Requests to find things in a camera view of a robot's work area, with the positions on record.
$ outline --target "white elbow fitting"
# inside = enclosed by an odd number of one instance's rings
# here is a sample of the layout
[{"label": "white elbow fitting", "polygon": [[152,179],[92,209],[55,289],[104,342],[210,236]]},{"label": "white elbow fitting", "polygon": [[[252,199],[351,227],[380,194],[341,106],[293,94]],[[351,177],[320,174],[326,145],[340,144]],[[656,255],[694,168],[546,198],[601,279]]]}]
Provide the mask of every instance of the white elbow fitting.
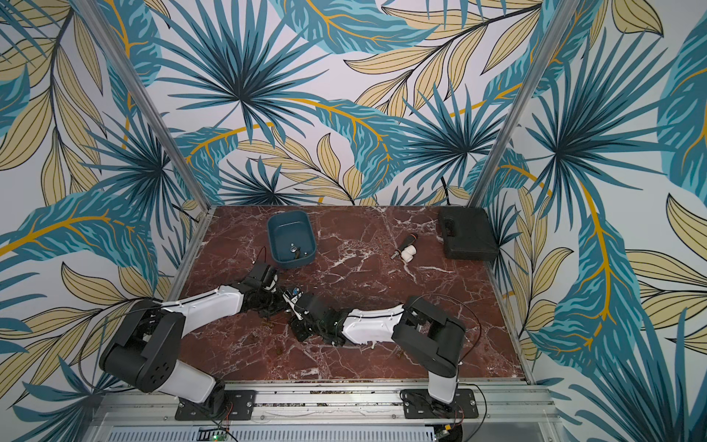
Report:
[{"label": "white elbow fitting", "polygon": [[405,250],[400,252],[400,257],[402,258],[403,261],[406,263],[412,261],[413,255],[417,253],[417,249],[415,248],[414,245],[408,245],[405,247]]}]

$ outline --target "yellow leaf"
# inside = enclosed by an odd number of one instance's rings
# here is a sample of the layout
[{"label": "yellow leaf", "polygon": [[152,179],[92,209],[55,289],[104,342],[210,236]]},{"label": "yellow leaf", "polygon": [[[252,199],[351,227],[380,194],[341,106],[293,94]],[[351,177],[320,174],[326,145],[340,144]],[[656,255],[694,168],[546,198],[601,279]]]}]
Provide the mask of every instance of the yellow leaf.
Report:
[{"label": "yellow leaf", "polygon": [[95,176],[95,173],[81,164],[84,163],[84,161],[80,156],[76,155],[76,152],[63,144],[62,152],[64,152],[64,158],[66,159],[66,165],[69,167],[71,177],[76,180],[81,188],[90,189],[98,183],[98,178]]},{"label": "yellow leaf", "polygon": [[646,0],[614,0],[612,10],[614,23],[624,34],[648,31],[663,35],[660,17]]},{"label": "yellow leaf", "polygon": [[21,332],[17,330],[2,331],[2,329],[0,329],[0,338],[29,339],[32,337],[42,336],[49,332],[58,330],[65,325],[69,325],[74,321],[85,318],[86,316],[93,316],[99,312],[99,308],[92,310],[81,310],[72,307],[53,308],[23,320],[32,332]]},{"label": "yellow leaf", "polygon": [[179,220],[182,223],[182,226],[184,226],[185,230],[185,235],[187,236],[187,240],[192,239],[192,223],[189,222],[189,215],[187,215],[184,212],[179,213]]},{"label": "yellow leaf", "polygon": [[457,198],[469,199],[470,195],[463,187],[447,186],[447,190],[449,190],[449,193]]},{"label": "yellow leaf", "polygon": [[391,117],[403,118],[405,116],[405,110],[407,110],[405,100],[407,100],[407,83],[403,81],[390,97],[390,102],[388,103],[388,115]]},{"label": "yellow leaf", "polygon": [[26,353],[15,353],[0,364],[0,397],[3,397],[10,387],[24,375],[27,370],[39,360],[59,337],[40,339],[32,344],[25,345]]},{"label": "yellow leaf", "polygon": [[263,153],[265,155],[275,155],[279,158],[288,158],[287,153],[279,147],[275,147],[267,141],[254,139],[253,141],[239,141],[239,151]]},{"label": "yellow leaf", "polygon": [[539,356],[537,347],[529,337],[520,341],[520,350],[528,361],[534,361]]},{"label": "yellow leaf", "polygon": [[667,219],[680,240],[707,261],[707,219],[685,209],[672,195],[667,198]]},{"label": "yellow leaf", "polygon": [[346,196],[345,193],[343,193],[339,189],[332,189],[331,187],[317,187],[315,189],[297,189],[303,194],[307,195],[316,195],[318,197],[331,197],[331,198],[336,198],[340,199],[342,201],[349,201],[349,197]]},{"label": "yellow leaf", "polygon": [[422,69],[420,76],[415,80],[415,109],[425,105],[423,97],[428,100],[432,98],[435,86],[439,86],[442,81],[444,57],[446,57],[448,49],[448,45],[441,46],[432,61],[425,66],[425,69]]},{"label": "yellow leaf", "polygon": [[283,169],[291,169],[291,170],[311,169],[310,166],[308,166],[306,164],[302,164],[299,161],[293,160],[290,158],[264,158],[263,164],[269,165],[274,168],[278,168],[278,167],[282,166]]},{"label": "yellow leaf", "polygon": [[355,165],[351,166],[344,173],[344,189],[351,195],[351,198],[357,198],[361,194],[361,184],[363,182],[363,173],[361,173]]},{"label": "yellow leaf", "polygon": [[[112,337],[115,330],[117,330],[118,325],[120,325],[120,323],[122,322],[121,319],[112,319],[117,318],[123,313],[127,312],[131,307],[132,303],[125,303],[113,310],[112,312],[108,313],[108,315],[100,319],[96,323],[96,325],[93,326],[93,328],[87,335],[88,341],[86,342],[86,347],[84,347],[83,352],[81,353],[81,359],[86,359],[91,354],[95,353],[95,351],[98,350],[98,347],[101,346],[101,343],[103,343],[103,348],[105,348],[105,345],[110,341],[110,338]],[[69,365],[74,365],[78,362],[78,353],[79,351],[76,352],[74,359],[71,360],[71,363]]]},{"label": "yellow leaf", "polygon": [[665,253],[650,250],[627,250],[626,256],[633,271],[640,277],[707,287],[707,277]]},{"label": "yellow leaf", "polygon": [[537,301],[530,309],[528,321],[525,324],[525,329],[529,332],[536,332],[545,327],[555,319],[555,307],[557,305],[552,301],[544,299]]},{"label": "yellow leaf", "polygon": [[663,290],[657,289],[654,286],[641,281],[638,282],[638,288],[641,290],[641,298],[650,298],[651,296],[655,296],[663,292]]},{"label": "yellow leaf", "polygon": [[422,62],[428,55],[437,48],[413,46],[392,50],[384,54],[374,55],[363,60],[346,60],[354,71],[362,74],[388,74],[399,71]]},{"label": "yellow leaf", "polygon": [[540,267],[533,276],[532,295],[531,298],[540,295],[542,292],[550,288],[557,276],[557,270],[560,264],[572,255],[572,250],[566,247],[558,247],[547,254],[544,260],[540,263]]},{"label": "yellow leaf", "polygon": [[432,197],[432,199],[430,199],[429,201],[427,201],[427,203],[425,203],[425,205],[426,206],[434,206],[438,202],[444,201],[445,199],[447,199],[447,194],[444,193],[444,187],[440,187],[435,192],[435,196]]},{"label": "yellow leaf", "polygon": [[74,109],[73,105],[66,98],[60,88],[54,88],[54,93],[57,98],[57,107],[59,115],[62,117],[64,128],[69,134],[69,138],[76,143],[82,152],[86,154],[88,159],[93,164],[100,164],[100,156],[95,149],[95,140],[88,134],[88,125],[83,117]]},{"label": "yellow leaf", "polygon": [[707,308],[707,293],[701,291],[668,291],[643,302],[643,309],[656,329],[672,327],[687,310],[685,320]]},{"label": "yellow leaf", "polygon": [[380,83],[374,84],[370,88],[366,89],[356,99],[356,104],[361,105],[361,106],[366,106],[366,107],[375,106],[375,104],[378,103],[383,97],[385,97],[385,94],[392,91],[392,89],[398,83],[400,83],[400,81],[407,80],[407,78],[410,76],[410,74],[412,74],[412,71],[403,72],[398,77],[396,77],[392,80],[381,81]]},{"label": "yellow leaf", "polygon": [[532,263],[533,267],[540,258],[540,253],[545,247],[545,241],[547,240],[547,216],[542,216],[542,212],[547,207],[550,198],[545,198],[545,200],[540,204],[540,209],[537,211],[537,218],[535,220],[535,249],[533,250]]},{"label": "yellow leaf", "polygon": [[37,44],[42,48],[42,54],[31,42],[20,40],[16,46],[20,48],[21,53],[14,47],[3,52],[0,57],[0,81],[14,80],[19,77],[27,67],[27,73],[30,75],[30,86],[36,86],[49,71],[51,64],[49,54],[54,49],[54,40],[50,38],[35,38]]},{"label": "yellow leaf", "polygon": [[[469,3],[478,5],[478,0],[469,0]],[[542,3],[542,0],[506,0],[506,9],[523,9]],[[481,0],[485,8],[503,8],[501,0]]]},{"label": "yellow leaf", "polygon": [[69,193],[85,192],[88,189],[84,189],[74,177],[71,177],[69,182]]},{"label": "yellow leaf", "polygon": [[373,199],[372,197],[368,198],[363,198],[361,201],[358,202],[359,206],[369,206],[369,207],[375,207],[378,205],[378,202]]},{"label": "yellow leaf", "polygon": [[513,287],[513,294],[515,295],[515,302],[518,306],[518,317],[520,320],[524,320],[528,313],[527,291],[522,283],[518,281],[518,278],[515,277],[513,270],[509,269],[508,273],[510,275],[510,285]]},{"label": "yellow leaf", "polygon": [[66,89],[69,97],[71,97],[79,109],[84,111],[96,124],[103,127],[103,118],[100,117],[98,109],[95,108],[93,102],[88,95],[86,95],[86,92],[78,82],[76,72],[71,66],[69,57],[62,47],[59,47],[59,54],[57,55],[57,68],[59,68],[59,78],[62,79],[64,89]]},{"label": "yellow leaf", "polygon": [[379,104],[378,106],[375,107],[379,111],[381,111],[384,114],[388,113],[388,102],[384,102],[383,104]]},{"label": "yellow leaf", "polygon": [[59,368],[59,358],[63,360],[68,359],[71,352],[76,348],[76,345],[81,341],[81,337],[86,331],[89,322],[90,318],[85,319],[59,337],[52,348],[45,354],[35,375],[32,376],[32,380],[29,382],[30,384],[41,385]]},{"label": "yellow leaf", "polygon": [[79,17],[74,19],[74,38],[76,39],[78,54],[81,55],[83,64],[86,66],[90,77],[93,79],[93,83],[95,83],[102,95],[103,76],[100,73],[100,65],[98,63],[98,56],[95,52],[93,38],[91,38],[90,32],[88,32],[86,24],[84,24],[83,20]]},{"label": "yellow leaf", "polygon": [[448,9],[445,17],[444,11],[403,11],[401,9],[383,8],[383,12],[388,15],[400,17],[407,22],[407,25],[415,29],[433,29],[426,40],[439,40],[458,35],[465,29],[476,26],[483,22],[481,16],[475,13],[467,13],[467,21],[462,26],[462,12],[459,9]]},{"label": "yellow leaf", "polygon": [[690,350],[699,351],[702,354],[707,354],[707,327],[702,327],[695,333],[686,336],[685,346]]},{"label": "yellow leaf", "polygon": [[530,293],[530,274],[528,263],[525,260],[525,255],[520,250],[518,241],[513,241],[513,258],[515,259],[515,267],[518,271],[518,282],[522,286],[522,293],[527,295]]},{"label": "yellow leaf", "polygon": [[307,163],[312,168],[317,167],[317,165],[315,165],[312,162],[312,157],[310,156],[309,152],[307,152],[307,149],[305,149],[304,146],[302,146],[301,144],[299,144],[297,141],[293,140],[292,138],[282,139],[280,137],[280,134],[277,132],[277,129],[275,129],[274,127],[272,128],[272,134],[275,136],[275,139],[277,140],[277,142],[285,147],[286,151],[288,151],[289,153],[292,153],[294,156],[301,159],[302,161]]},{"label": "yellow leaf", "polygon": [[65,263],[62,263],[62,281],[75,297],[99,306],[112,306],[126,300],[112,282],[78,274]]},{"label": "yellow leaf", "polygon": [[[64,20],[71,9],[69,2],[66,0],[33,0],[32,3],[28,3],[25,0],[10,0],[9,3],[22,14],[23,19],[20,19],[14,11],[11,12],[12,17],[19,21],[24,28],[32,28],[34,26],[39,28],[50,24],[52,21],[45,14],[57,22]],[[0,23],[7,22],[4,18],[0,18]]]},{"label": "yellow leaf", "polygon": [[189,211],[189,210],[194,210],[194,209],[196,209],[198,206],[199,206],[199,205],[197,204],[197,202],[194,201],[193,199],[187,199],[187,200],[184,201],[184,203],[182,203],[182,209],[188,210],[188,211]]},{"label": "yellow leaf", "polygon": [[135,267],[119,267],[118,277],[120,278],[120,285],[131,295],[141,298],[152,297],[150,284],[140,275],[140,272],[135,270]]},{"label": "yellow leaf", "polygon": [[486,66],[484,67],[482,74],[485,74],[490,69],[498,66],[499,63],[515,51],[520,44],[525,41],[527,36],[530,35],[533,28],[535,28],[539,17],[540,10],[536,9],[507,29],[493,47],[493,51],[491,51],[491,55],[489,56],[489,60],[486,62]]},{"label": "yellow leaf", "polygon": [[167,6],[165,6],[162,0],[145,0],[145,6],[170,18],[170,12],[167,10]]},{"label": "yellow leaf", "polygon": [[54,204],[66,196],[64,169],[62,169],[59,148],[59,131],[54,128],[52,147],[49,148],[49,155],[42,166],[42,195],[44,195],[45,206]]},{"label": "yellow leaf", "polygon": [[52,121],[49,89],[34,97],[27,104],[0,146],[0,170],[8,170],[24,163],[35,154],[47,136]]},{"label": "yellow leaf", "polygon": [[172,288],[172,278],[160,276],[157,278],[157,297],[165,300],[170,294]]},{"label": "yellow leaf", "polygon": [[326,178],[322,178],[319,175],[315,175],[313,173],[289,172],[289,173],[283,173],[282,175],[285,175],[287,178],[289,178],[292,181],[301,182],[302,184],[306,184],[308,186],[330,186],[330,187],[337,186],[336,184],[327,180]]},{"label": "yellow leaf", "polygon": [[322,169],[327,177],[338,182],[339,172],[341,171],[341,161],[339,161],[339,157],[334,153],[334,149],[332,149],[330,138],[331,134],[326,134],[319,140],[317,144],[317,158],[319,158],[319,164],[322,165]]},{"label": "yellow leaf", "polygon": [[533,214],[535,204],[532,201],[532,195],[528,192],[528,189],[521,187],[518,189],[518,198],[520,199],[520,206],[523,208],[528,233],[532,234],[532,229],[535,225],[535,215]]},{"label": "yellow leaf", "polygon": [[528,226],[520,216],[515,220],[518,225],[518,232],[520,233],[520,243],[522,244],[525,253],[527,253],[528,256],[532,256],[532,244],[530,242],[530,231]]},{"label": "yellow leaf", "polygon": [[599,11],[597,15],[594,16],[594,21],[592,22],[592,28],[589,30],[589,47],[594,46],[594,42],[597,41],[597,37],[604,27],[604,18],[607,15],[607,9],[609,8],[609,2],[611,0],[602,1],[601,6],[599,6]]},{"label": "yellow leaf", "polygon": [[464,78],[464,72],[467,70],[467,63],[472,58],[474,50],[481,42],[481,39],[486,32],[486,26],[475,29],[465,35],[459,44],[452,51],[452,56],[449,58],[447,65],[447,73],[449,76],[449,91],[447,98],[452,96],[452,92],[456,91]]}]

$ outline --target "blue palm leaf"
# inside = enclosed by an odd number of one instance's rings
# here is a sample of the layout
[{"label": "blue palm leaf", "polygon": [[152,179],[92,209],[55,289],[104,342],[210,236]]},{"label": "blue palm leaf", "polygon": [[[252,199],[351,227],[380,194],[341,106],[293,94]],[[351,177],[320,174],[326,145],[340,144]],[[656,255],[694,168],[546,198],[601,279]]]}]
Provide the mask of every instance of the blue palm leaf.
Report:
[{"label": "blue palm leaf", "polygon": [[[604,32],[598,50],[599,55],[591,66],[589,66],[589,44],[585,46],[576,81],[573,81],[573,68],[566,66],[564,99],[560,98],[556,83],[550,85],[551,103],[548,103],[544,96],[539,97],[546,121],[533,114],[537,129],[528,128],[527,131],[541,146],[550,151],[551,155],[531,190],[541,183],[546,193],[549,194],[551,190],[550,203],[542,216],[547,215],[550,209],[555,207],[558,213],[556,227],[561,219],[559,214],[562,211],[563,201],[567,205],[570,226],[573,225],[573,201],[583,201],[585,190],[594,199],[599,211],[603,212],[601,199],[592,179],[620,187],[635,188],[613,178],[612,174],[603,170],[604,167],[613,166],[660,173],[604,155],[605,153],[636,153],[669,149],[661,143],[635,139],[656,133],[662,129],[660,127],[621,131],[621,125],[658,107],[660,100],[627,112],[630,106],[665,76],[671,66],[668,63],[651,74],[662,56],[662,52],[652,58],[648,56],[658,40],[638,53],[640,42],[641,37],[636,38],[617,56],[622,46],[622,41],[619,39],[602,61],[601,54],[604,53],[606,45],[606,32]],[[645,66],[640,67],[645,60],[648,60]],[[542,201],[542,198],[538,199],[536,209]],[[579,204],[579,209],[584,219],[586,217],[584,205]]]},{"label": "blue palm leaf", "polygon": [[[380,54],[411,47],[434,31],[412,28],[405,20],[383,13],[375,0],[270,1],[283,24],[333,54]],[[467,2],[461,3],[465,12]]]},{"label": "blue palm leaf", "polygon": [[[178,93],[171,96],[197,100],[182,106],[180,109],[198,109],[203,107],[230,104],[240,106],[248,139],[252,140],[253,130],[266,127],[272,123],[284,136],[283,125],[297,132],[302,131],[291,120],[309,122],[300,115],[308,109],[297,104],[297,99],[314,98],[315,95],[297,92],[294,89],[316,78],[293,78],[293,75],[309,67],[319,59],[291,66],[303,56],[315,42],[306,42],[297,47],[300,35],[282,45],[281,31],[284,22],[280,22],[265,38],[265,23],[267,19],[267,0],[260,1],[257,18],[253,2],[246,3],[245,25],[241,29],[238,2],[231,3],[228,22],[226,11],[221,0],[214,0],[217,23],[213,23],[198,0],[198,23],[176,1],[175,8],[189,24],[189,30],[163,16],[167,24],[182,38],[184,43],[195,53],[188,51],[167,40],[158,43],[167,50],[174,52],[188,63],[181,64],[167,59],[160,59],[163,66],[170,67],[191,79],[160,78],[160,81],[177,83],[200,89],[200,93]],[[274,145],[275,139],[270,131],[264,135]]]},{"label": "blue palm leaf", "polygon": [[246,161],[244,173],[226,160],[231,169],[235,171],[235,175],[225,170],[221,171],[228,177],[223,180],[222,186],[225,191],[222,193],[222,197],[226,204],[281,206],[312,204],[315,201],[316,196],[278,191],[277,183],[281,168],[278,167],[273,175],[268,177],[262,158],[258,158],[258,176],[256,176],[253,173],[252,161]]},{"label": "blue palm leaf", "polygon": [[103,129],[116,142],[92,132],[89,134],[104,147],[96,151],[115,158],[119,165],[83,164],[88,168],[117,172],[98,182],[93,189],[104,189],[107,194],[123,192],[123,196],[144,219],[150,220],[155,215],[157,232],[164,238],[163,224],[172,230],[169,220],[175,218],[173,204],[185,197],[173,178],[173,172],[168,169],[170,158],[140,112],[136,117],[127,116],[131,129],[125,129],[112,117],[109,118],[119,127],[120,133],[107,127]]},{"label": "blue palm leaf", "polygon": [[658,141],[670,181],[707,204],[707,13],[687,35],[658,106]]},{"label": "blue palm leaf", "polygon": [[[37,399],[48,402],[66,402],[73,400],[71,404],[56,409],[52,412],[38,412],[35,410],[13,405],[15,415],[23,422],[42,422],[37,428],[15,439],[13,442],[25,442],[35,440],[41,436],[39,442],[55,441],[78,441],[88,429],[93,414],[100,405],[104,392],[86,387],[78,378],[69,365],[59,357],[59,365],[62,368],[64,378],[69,383],[71,391],[58,390],[46,385],[32,385],[23,383],[27,392]],[[120,382],[107,373],[103,373],[96,387],[105,389]]]},{"label": "blue palm leaf", "polygon": [[[409,135],[408,144],[400,158],[405,161],[407,168],[413,168],[403,184],[422,175],[417,182],[418,188],[431,178],[432,186],[436,186],[442,177],[449,183],[456,180],[457,186],[461,186],[467,173],[468,160],[474,154],[488,155],[505,115],[499,116],[503,110],[501,107],[497,107],[488,116],[484,116],[487,107],[483,107],[476,115],[471,111],[460,113],[457,99],[452,95],[454,117],[451,117],[436,87],[433,93],[434,105],[423,97],[434,116],[433,120],[422,115],[408,102],[407,107],[421,123],[400,120],[403,123],[400,129]],[[472,108],[468,91],[465,107]]]}]

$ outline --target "black cable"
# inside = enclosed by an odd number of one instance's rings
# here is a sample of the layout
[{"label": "black cable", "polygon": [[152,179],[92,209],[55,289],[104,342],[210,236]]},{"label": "black cable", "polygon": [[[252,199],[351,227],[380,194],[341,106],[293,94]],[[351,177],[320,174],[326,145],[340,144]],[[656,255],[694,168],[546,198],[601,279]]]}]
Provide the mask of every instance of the black cable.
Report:
[{"label": "black cable", "polygon": [[265,251],[265,256],[263,257],[263,262],[267,261],[267,249],[265,246],[262,246],[260,250],[258,251],[258,254],[255,255],[255,260],[253,260],[253,264],[255,264],[258,261],[258,258],[260,258],[260,253]]},{"label": "black cable", "polygon": [[216,426],[226,432],[235,442],[238,442],[238,439],[235,438],[235,436],[224,426],[221,426],[218,422],[214,421],[213,419],[210,419],[213,423],[216,424]]},{"label": "black cable", "polygon": [[478,385],[476,385],[476,384],[459,384],[459,385],[470,385],[470,386],[476,387],[477,390],[479,390],[479,392],[481,393],[481,397],[484,399],[484,416],[481,418],[481,423],[479,424],[477,429],[474,430],[474,432],[471,434],[471,436],[467,437],[464,440],[464,442],[469,442],[469,441],[471,441],[472,437],[474,437],[474,435],[479,432],[479,430],[481,429],[481,426],[484,425],[484,421],[486,420],[486,415],[489,413],[489,408],[488,408],[488,404],[486,402],[486,395],[484,394],[483,391],[481,391],[481,388],[479,388]]},{"label": "black cable", "polygon": [[[123,314],[121,314],[121,315],[116,316],[115,318],[111,318],[110,320],[105,321],[105,322],[103,323],[103,331],[105,331],[105,326],[106,326],[106,325],[110,324],[111,322],[113,322],[113,321],[115,321],[115,320],[118,320],[118,319],[122,318],[123,316],[127,316],[127,315],[129,315],[130,313],[137,313],[137,312],[146,311],[146,310],[155,310],[155,309],[158,309],[158,308],[162,308],[162,305],[154,306],[154,307],[150,307],[150,308],[139,308],[138,310],[131,310],[131,311],[125,312],[125,313],[123,313]],[[83,382],[85,382],[86,385],[88,385],[89,387],[93,388],[94,390],[102,391],[102,392],[104,392],[104,393],[122,393],[122,392],[126,392],[126,391],[135,390],[135,387],[124,388],[124,389],[122,389],[122,390],[103,390],[102,388],[96,387],[95,385],[91,384],[90,382],[88,382],[88,381],[86,380],[86,377],[83,375],[83,369],[81,368],[81,362],[82,362],[82,360],[83,360],[83,350],[86,349],[86,344],[88,343],[88,341],[90,341],[91,337],[93,337],[93,335],[94,335],[98,330],[101,330],[101,329],[100,329],[100,328],[95,328],[91,333],[89,333],[89,334],[88,334],[88,338],[86,338],[86,340],[83,341],[83,345],[82,345],[81,348],[78,350],[78,374],[80,375],[81,380],[82,380]]]}]

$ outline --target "marble tabletop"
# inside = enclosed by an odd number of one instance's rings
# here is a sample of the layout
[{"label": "marble tabletop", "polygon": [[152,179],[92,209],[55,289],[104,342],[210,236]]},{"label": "marble tabletop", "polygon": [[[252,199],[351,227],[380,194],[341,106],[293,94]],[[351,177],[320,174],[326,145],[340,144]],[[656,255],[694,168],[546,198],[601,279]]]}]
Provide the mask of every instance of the marble tabletop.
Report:
[{"label": "marble tabletop", "polygon": [[[261,247],[269,248],[268,218],[300,209],[312,222],[316,258],[305,267],[280,271],[281,284],[312,291],[334,308],[387,308],[425,293],[453,296],[466,301],[481,321],[481,336],[460,367],[460,377],[523,377],[483,263],[444,257],[437,207],[219,207],[181,297],[240,281]],[[391,260],[411,232],[419,234],[415,258],[409,264]],[[269,253],[267,262],[274,264]],[[479,336],[473,316],[443,298],[426,299],[466,324],[466,352]],[[427,377],[393,343],[336,348],[319,337],[298,342],[287,325],[289,315],[268,321],[250,311],[222,318],[187,335],[180,359],[225,380]]]}]

